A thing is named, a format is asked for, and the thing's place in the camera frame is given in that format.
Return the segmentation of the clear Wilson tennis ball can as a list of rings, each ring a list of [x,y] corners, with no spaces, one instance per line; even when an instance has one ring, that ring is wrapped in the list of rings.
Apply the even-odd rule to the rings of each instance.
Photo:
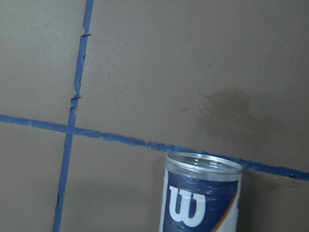
[[[167,154],[159,231],[236,231],[242,173],[222,158]]]

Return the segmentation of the brown paper table cover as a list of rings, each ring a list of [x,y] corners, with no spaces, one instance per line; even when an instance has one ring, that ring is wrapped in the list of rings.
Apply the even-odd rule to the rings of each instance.
[[[165,155],[245,167],[239,232],[306,232],[306,0],[3,0],[0,229],[156,232]]]

